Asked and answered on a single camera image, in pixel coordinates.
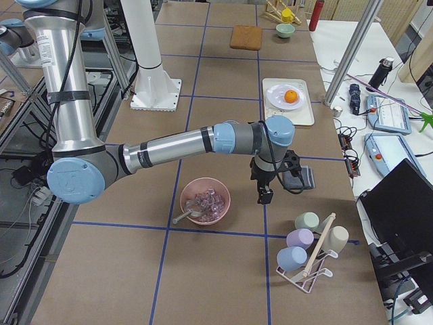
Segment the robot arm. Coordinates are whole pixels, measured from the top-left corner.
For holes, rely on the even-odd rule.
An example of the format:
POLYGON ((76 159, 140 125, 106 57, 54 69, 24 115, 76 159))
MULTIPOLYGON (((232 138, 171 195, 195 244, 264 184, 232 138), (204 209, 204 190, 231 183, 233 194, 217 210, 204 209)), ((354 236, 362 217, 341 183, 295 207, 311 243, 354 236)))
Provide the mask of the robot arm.
POLYGON ((251 178, 258 202, 270 203, 269 184, 279 173, 295 128, 290 119, 272 116, 250 124, 224 122, 132 146, 108 146, 95 130, 80 35, 101 38, 101 1, 22 1, 25 25, 36 35, 55 129, 49 189, 64 202, 83 204, 101 196, 114 182, 141 168, 215 152, 252 157, 251 178))

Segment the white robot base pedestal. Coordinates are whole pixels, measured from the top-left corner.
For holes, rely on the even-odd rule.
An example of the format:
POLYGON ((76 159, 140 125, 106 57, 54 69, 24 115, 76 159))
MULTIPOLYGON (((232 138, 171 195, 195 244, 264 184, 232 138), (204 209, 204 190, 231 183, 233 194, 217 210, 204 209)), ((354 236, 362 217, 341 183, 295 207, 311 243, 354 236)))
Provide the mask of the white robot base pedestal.
POLYGON ((174 112, 182 81, 163 68, 151 2, 124 0, 121 6, 139 67, 131 108, 174 112))

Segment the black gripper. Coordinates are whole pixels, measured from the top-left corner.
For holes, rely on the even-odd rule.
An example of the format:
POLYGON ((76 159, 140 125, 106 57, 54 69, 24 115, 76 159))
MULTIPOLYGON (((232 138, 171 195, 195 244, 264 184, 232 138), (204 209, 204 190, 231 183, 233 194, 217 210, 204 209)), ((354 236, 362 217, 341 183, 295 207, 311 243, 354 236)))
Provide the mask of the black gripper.
POLYGON ((277 173, 275 172, 274 166, 271 165, 271 171, 261 169, 253 158, 250 161, 252 181, 256 181, 256 187, 258 192, 258 204, 270 204, 273 199, 273 190, 270 188, 270 183, 274 180, 277 173))

